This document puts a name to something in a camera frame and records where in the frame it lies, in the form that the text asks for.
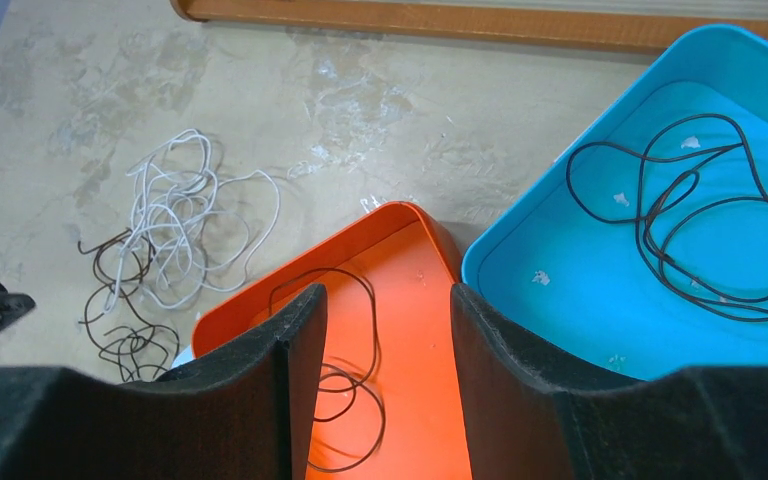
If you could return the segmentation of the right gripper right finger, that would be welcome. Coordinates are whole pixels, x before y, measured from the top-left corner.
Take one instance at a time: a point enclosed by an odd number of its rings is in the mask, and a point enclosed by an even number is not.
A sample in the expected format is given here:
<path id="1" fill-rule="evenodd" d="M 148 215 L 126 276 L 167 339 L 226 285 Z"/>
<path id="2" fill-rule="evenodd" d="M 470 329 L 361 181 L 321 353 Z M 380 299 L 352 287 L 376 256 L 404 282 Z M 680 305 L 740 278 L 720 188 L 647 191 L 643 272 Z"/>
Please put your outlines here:
<path id="1" fill-rule="evenodd" d="M 768 479 L 768 367 L 638 381 L 517 325 L 464 284 L 451 330 L 476 479 Z"/>

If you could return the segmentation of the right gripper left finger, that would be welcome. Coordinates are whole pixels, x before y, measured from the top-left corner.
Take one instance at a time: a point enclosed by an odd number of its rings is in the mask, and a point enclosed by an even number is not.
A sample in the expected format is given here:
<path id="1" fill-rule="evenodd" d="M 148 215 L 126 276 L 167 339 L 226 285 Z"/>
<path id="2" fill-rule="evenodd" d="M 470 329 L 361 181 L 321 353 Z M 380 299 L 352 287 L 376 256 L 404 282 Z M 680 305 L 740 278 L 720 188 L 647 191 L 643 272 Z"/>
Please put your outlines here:
<path id="1" fill-rule="evenodd" d="M 314 284 L 154 382 L 0 367 L 0 479 L 301 479 L 326 326 Z"/>

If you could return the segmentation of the orange tray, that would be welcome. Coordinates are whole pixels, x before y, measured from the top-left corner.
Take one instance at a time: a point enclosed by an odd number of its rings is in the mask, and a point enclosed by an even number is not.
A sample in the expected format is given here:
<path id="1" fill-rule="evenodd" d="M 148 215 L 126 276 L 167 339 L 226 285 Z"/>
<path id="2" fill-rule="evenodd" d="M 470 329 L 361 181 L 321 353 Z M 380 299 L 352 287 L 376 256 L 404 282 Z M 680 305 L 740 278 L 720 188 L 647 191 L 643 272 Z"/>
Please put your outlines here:
<path id="1" fill-rule="evenodd" d="M 384 204 L 206 313 L 203 356 L 264 322 L 307 285 L 327 290 L 311 479 L 467 479 L 450 291 L 461 256 L 408 202 Z"/>

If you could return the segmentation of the light blue tray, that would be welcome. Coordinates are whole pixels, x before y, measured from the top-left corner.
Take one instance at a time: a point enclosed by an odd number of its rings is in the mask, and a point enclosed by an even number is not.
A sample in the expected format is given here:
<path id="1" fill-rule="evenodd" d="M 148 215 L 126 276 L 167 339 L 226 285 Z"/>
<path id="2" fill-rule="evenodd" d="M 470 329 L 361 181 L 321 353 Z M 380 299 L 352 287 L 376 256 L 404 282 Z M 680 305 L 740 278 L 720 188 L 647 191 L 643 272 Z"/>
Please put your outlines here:
<path id="1" fill-rule="evenodd" d="M 768 41 L 680 37 L 469 247 L 462 276 L 632 378 L 768 365 Z"/>

